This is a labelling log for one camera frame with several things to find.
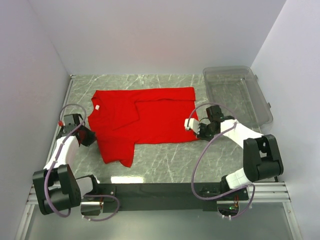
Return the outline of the red t shirt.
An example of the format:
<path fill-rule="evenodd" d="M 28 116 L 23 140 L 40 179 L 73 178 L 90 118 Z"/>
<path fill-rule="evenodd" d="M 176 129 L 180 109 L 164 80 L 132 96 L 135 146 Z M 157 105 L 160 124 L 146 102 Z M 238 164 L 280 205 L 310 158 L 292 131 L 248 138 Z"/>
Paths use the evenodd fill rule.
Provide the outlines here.
<path fill-rule="evenodd" d="M 187 118 L 197 118 L 193 87 L 136 90 L 96 90 L 88 117 L 105 164 L 133 164 L 135 145 L 176 144 L 196 140 L 185 130 Z"/>

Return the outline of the clear plastic storage bin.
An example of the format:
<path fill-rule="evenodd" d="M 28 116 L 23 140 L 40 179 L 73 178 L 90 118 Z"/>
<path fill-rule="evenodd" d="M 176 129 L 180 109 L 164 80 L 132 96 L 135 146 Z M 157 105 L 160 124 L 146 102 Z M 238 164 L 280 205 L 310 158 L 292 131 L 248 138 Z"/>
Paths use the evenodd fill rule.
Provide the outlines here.
<path fill-rule="evenodd" d="M 246 127 L 259 129 L 273 122 L 271 106 L 249 67 L 207 67 L 203 77 L 208 100 L 232 110 Z"/>

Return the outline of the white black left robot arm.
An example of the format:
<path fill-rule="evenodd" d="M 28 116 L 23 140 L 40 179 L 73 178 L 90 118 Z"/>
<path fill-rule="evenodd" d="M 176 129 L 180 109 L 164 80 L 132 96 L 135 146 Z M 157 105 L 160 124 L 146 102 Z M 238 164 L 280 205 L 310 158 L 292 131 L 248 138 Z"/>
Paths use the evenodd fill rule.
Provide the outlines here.
<path fill-rule="evenodd" d="M 65 115 L 58 125 L 56 146 L 49 162 L 32 176 L 43 215 L 70 211 L 81 204 L 84 195 L 97 193 L 98 181 L 94 175 L 75 178 L 70 167 L 79 147 L 88 147 L 96 141 L 95 133 L 85 126 L 78 113 Z"/>

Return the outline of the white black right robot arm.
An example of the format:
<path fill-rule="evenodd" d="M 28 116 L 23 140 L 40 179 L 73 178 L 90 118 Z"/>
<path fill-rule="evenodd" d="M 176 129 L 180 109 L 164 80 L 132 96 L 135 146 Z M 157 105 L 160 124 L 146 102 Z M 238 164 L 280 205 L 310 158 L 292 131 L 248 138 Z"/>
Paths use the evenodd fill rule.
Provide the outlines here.
<path fill-rule="evenodd" d="M 284 165 L 276 137 L 263 135 L 241 124 L 237 118 L 222 113 L 222 106 L 209 103 L 206 113 L 209 124 L 190 116 L 185 119 L 185 130 L 193 131 L 196 138 L 208 141 L 202 153 L 219 137 L 229 138 L 242 148 L 242 168 L 224 176 L 220 182 L 220 192 L 215 196 L 200 196 L 191 184 L 192 193 L 200 200 L 211 201 L 223 198 L 255 182 L 283 174 Z"/>

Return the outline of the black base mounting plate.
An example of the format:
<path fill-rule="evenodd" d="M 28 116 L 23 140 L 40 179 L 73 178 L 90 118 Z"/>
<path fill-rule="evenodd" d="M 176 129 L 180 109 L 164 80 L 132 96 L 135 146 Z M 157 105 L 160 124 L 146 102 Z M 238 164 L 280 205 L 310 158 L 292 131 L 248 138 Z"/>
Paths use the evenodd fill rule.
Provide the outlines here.
<path fill-rule="evenodd" d="M 111 195 L 120 202 L 120 211 L 203 210 L 216 212 L 218 201 L 247 201 L 245 188 L 215 200 L 194 196 L 190 183 L 100 183 L 99 195 Z"/>

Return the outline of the aluminium front frame rail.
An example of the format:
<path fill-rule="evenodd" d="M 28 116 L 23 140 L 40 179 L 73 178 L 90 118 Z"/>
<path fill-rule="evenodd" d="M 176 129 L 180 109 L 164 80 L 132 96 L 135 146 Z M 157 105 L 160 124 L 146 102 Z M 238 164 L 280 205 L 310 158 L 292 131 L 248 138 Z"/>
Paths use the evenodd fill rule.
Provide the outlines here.
<path fill-rule="evenodd" d="M 291 197 L 284 182 L 257 182 L 254 183 L 255 192 L 253 203 L 289 203 Z M 253 192 L 253 186 L 248 186 L 246 189 L 249 198 Z M 27 205 L 37 205 L 38 200 L 34 185 L 31 185 L 27 200 Z"/>

